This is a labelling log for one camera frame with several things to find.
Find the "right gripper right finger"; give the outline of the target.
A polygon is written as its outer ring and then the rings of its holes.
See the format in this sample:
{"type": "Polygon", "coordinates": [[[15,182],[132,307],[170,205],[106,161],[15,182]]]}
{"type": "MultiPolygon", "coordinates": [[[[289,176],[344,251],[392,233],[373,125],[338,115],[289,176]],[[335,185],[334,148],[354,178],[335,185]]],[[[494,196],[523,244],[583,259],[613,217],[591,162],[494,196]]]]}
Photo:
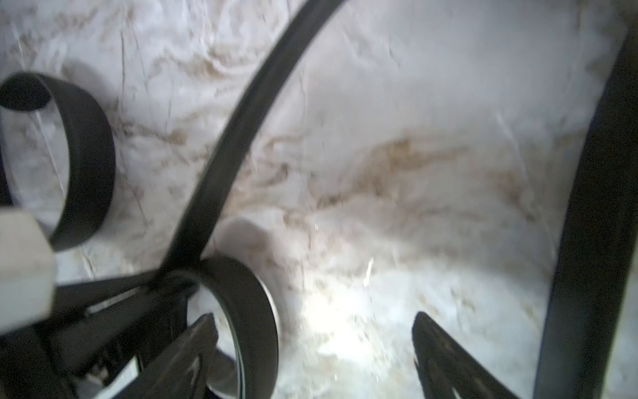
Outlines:
{"type": "Polygon", "coordinates": [[[415,316],[412,342],[424,397],[516,397],[424,312],[415,316]]]}

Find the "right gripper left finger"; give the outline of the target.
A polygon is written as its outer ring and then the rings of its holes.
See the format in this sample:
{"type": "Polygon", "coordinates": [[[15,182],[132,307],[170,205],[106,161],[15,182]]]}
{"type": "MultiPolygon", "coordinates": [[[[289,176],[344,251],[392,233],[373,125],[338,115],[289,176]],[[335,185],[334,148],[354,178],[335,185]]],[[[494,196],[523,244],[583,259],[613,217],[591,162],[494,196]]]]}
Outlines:
{"type": "Polygon", "coordinates": [[[118,398],[207,398],[218,332],[204,314],[167,347],[118,398]]]}

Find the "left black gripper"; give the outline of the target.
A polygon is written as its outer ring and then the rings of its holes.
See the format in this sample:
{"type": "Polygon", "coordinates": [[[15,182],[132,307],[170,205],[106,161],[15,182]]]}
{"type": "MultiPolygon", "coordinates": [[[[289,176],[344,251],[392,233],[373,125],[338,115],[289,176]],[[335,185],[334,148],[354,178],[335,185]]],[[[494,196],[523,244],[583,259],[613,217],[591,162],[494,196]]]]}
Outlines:
{"type": "Polygon", "coordinates": [[[196,289],[153,271],[56,287],[50,316],[2,335],[1,396],[76,398],[74,378],[108,386],[131,359],[143,371],[186,329],[196,289]]]}

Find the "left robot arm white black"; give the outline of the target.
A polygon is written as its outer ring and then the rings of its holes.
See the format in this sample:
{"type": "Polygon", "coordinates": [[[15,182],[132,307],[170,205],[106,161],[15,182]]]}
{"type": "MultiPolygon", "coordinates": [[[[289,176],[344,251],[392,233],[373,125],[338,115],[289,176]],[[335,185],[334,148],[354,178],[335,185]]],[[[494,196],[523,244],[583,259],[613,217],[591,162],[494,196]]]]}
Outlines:
{"type": "Polygon", "coordinates": [[[84,284],[56,285],[53,249],[26,211],[1,210],[1,396],[73,398],[72,374],[91,367],[103,347],[149,319],[160,301],[141,299],[138,307],[114,308],[72,332],[61,349],[47,347],[36,325],[80,321],[85,308],[148,284],[156,271],[84,284]],[[69,349],[69,355],[63,354],[69,349]]]}

